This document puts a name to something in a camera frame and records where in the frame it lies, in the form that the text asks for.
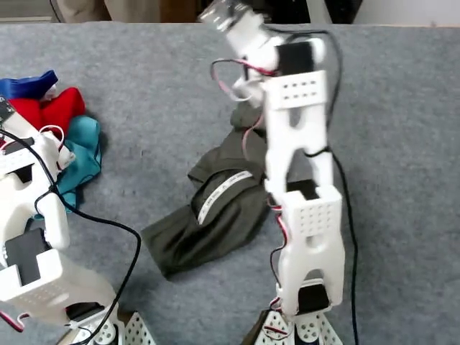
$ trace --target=perforated white plate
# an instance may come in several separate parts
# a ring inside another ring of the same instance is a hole
[[[124,330],[124,345],[156,345],[144,321],[134,313]]]
[[[86,327],[89,331],[96,329],[98,322],[92,323],[90,326]],[[119,342],[118,345],[156,345],[155,341],[152,338],[148,328],[145,326],[144,321],[142,320],[139,313],[134,313],[131,319],[129,320],[126,327],[120,321],[119,325]],[[111,330],[112,327],[105,325],[101,332],[94,337],[94,340],[90,341],[88,345],[97,345],[105,344],[106,339],[112,337]],[[76,343],[82,340],[87,339],[89,332],[87,330],[81,329],[77,336],[73,339],[72,343]]]
[[[291,332],[288,337],[286,335],[264,329],[264,327],[273,327],[290,333],[288,325],[277,311],[270,311],[262,326],[262,330],[256,339],[255,345],[288,345],[294,344],[294,332]]]
[[[286,337],[282,334],[264,329],[265,326],[272,326],[281,329],[282,331],[287,331],[290,334]],[[297,316],[295,318],[295,327],[300,340],[304,341],[306,344],[313,343],[315,340],[319,339],[320,345],[343,345],[331,324],[322,313],[318,315],[308,314]],[[268,317],[262,326],[262,330],[257,337],[255,345],[294,344],[294,331],[291,332],[291,329],[289,329],[288,325],[284,319],[281,318],[279,313],[275,311],[269,312]]]

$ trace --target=red cloth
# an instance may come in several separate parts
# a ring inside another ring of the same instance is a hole
[[[68,88],[48,102],[28,98],[10,99],[9,102],[36,129],[54,124],[61,127],[64,134],[67,134],[70,120],[85,113],[85,102],[77,88]],[[53,133],[60,137],[59,131],[53,130]]]

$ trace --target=gray carpet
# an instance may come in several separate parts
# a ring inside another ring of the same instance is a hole
[[[334,27],[345,57],[331,143],[349,176],[361,247],[357,313],[363,344],[457,344],[460,334],[460,30]],[[199,25],[0,27],[0,75],[54,68],[101,121],[103,173],[83,210],[140,230],[182,206],[187,171],[230,130],[234,105],[208,65],[231,56]],[[228,69],[222,78],[230,80]],[[119,286],[134,250],[118,229],[70,217],[68,255]],[[328,317],[352,343],[351,242],[344,222],[344,303]],[[159,344],[238,344],[274,296],[267,220],[253,243],[168,282],[147,251],[121,302]],[[10,307],[1,306],[9,312]],[[62,328],[0,323],[1,344],[54,344]]]

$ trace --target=olive green pants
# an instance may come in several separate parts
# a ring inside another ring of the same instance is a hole
[[[66,23],[114,20],[126,23],[160,21],[160,0],[57,0]]]

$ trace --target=crumpled fabric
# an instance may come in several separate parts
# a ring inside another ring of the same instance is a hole
[[[85,102],[77,88],[67,88],[48,102],[16,98],[9,100],[9,103],[37,130],[54,124],[63,129],[64,135],[67,134],[70,120],[85,113]],[[58,130],[53,129],[52,132],[60,137]]]
[[[57,189],[76,208],[76,188],[101,172],[100,133],[99,123],[89,116],[77,116],[70,122],[64,145],[75,154],[75,160],[60,174]]]
[[[38,77],[0,79],[0,95],[5,98],[29,98],[39,101],[55,85],[58,77],[49,70]]]
[[[259,115],[239,106],[232,115],[234,130],[188,173],[197,187],[190,203],[142,231],[144,245],[166,278],[223,257],[250,243],[258,234],[269,211],[263,185],[265,131],[249,133],[247,152],[253,157],[250,161],[244,158],[242,138]],[[212,196],[223,183],[242,172],[251,176],[230,185],[219,197]],[[208,212],[200,222],[205,205]]]
[[[58,176],[57,189],[70,205],[78,207],[77,187],[101,171],[101,128],[95,119],[84,116],[86,108],[80,91],[77,88],[67,88],[50,101],[16,98],[10,100],[10,103],[37,130],[47,125],[63,129],[64,145],[75,154],[75,160]],[[58,130],[51,130],[60,138]]]

